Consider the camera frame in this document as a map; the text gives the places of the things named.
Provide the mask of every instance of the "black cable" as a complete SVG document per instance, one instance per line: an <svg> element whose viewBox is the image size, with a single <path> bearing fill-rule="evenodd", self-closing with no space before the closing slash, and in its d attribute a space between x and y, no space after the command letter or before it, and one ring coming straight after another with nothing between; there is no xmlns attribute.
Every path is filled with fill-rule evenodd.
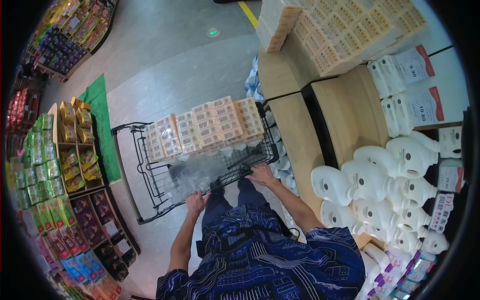
<svg viewBox="0 0 480 300"><path fill-rule="evenodd" d="M295 227L293 228L289 228L289 230L292 230L292 229L295 229L296 231L298 231L298 235L297 235L297 239L296 240L299 240L299 237L300 237L300 230L296 229Z"/></svg>

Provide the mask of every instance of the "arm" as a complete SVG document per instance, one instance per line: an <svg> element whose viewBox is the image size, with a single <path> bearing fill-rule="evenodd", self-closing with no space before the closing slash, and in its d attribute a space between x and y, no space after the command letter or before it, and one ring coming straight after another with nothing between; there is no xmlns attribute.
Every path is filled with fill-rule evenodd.
<svg viewBox="0 0 480 300"><path fill-rule="evenodd" d="M205 204L210 197L210 193L202 197L201 191L196 191L190 194L185 203L188 207L187 216L183 221L177 237L173 241L170 249L170 265L168 271L175 269L182 269L188 271L188 261L190 260L190 249L192 247L193 227L197 222L198 216L205 208Z"/></svg>
<svg viewBox="0 0 480 300"><path fill-rule="evenodd" d="M252 171L254 176L246 176L246 178L271 189L304 234L307 234L314 227L324 227L315 216L313 210L273 176L270 167L266 163L252 167Z"/></svg>

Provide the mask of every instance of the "yellow floor line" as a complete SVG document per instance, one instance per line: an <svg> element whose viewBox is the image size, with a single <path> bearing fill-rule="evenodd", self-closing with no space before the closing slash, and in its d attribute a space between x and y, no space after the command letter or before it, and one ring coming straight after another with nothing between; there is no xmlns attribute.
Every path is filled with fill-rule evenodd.
<svg viewBox="0 0 480 300"><path fill-rule="evenodd" d="M241 10L243 10L243 13L247 16L247 18L250 20L250 23L253 25L253 27L255 29L257 29L257 23L258 23L258 20L257 18L255 18L255 16L253 15L252 11L248 8L248 6L245 4L244 1L238 1L237 2L241 8Z"/></svg>

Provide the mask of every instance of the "person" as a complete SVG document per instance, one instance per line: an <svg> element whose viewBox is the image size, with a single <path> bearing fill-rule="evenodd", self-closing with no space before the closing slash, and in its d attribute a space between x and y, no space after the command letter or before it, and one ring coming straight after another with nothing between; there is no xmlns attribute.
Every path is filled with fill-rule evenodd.
<svg viewBox="0 0 480 300"><path fill-rule="evenodd" d="M315 213L284 187L266 163L239 180L239 205L223 190L186 198L188 213L170 250L156 299L351 299L365 281L360 251L348 228L324 228ZM301 243L281 233L279 221L251 182L268 187L305 234ZM193 227L200 213L205 253L188 275Z"/></svg>

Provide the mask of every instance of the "man's right hand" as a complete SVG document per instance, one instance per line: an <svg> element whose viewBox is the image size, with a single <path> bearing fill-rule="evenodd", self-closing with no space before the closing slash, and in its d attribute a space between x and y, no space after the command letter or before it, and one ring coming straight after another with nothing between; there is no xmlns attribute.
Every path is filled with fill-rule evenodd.
<svg viewBox="0 0 480 300"><path fill-rule="evenodd" d="M253 166L251 170L253 171L253 176L245 176L246 179L250 179L253 182L257 182L258 184L267 187L279 183L278 179L273 176L272 170L266 163Z"/></svg>

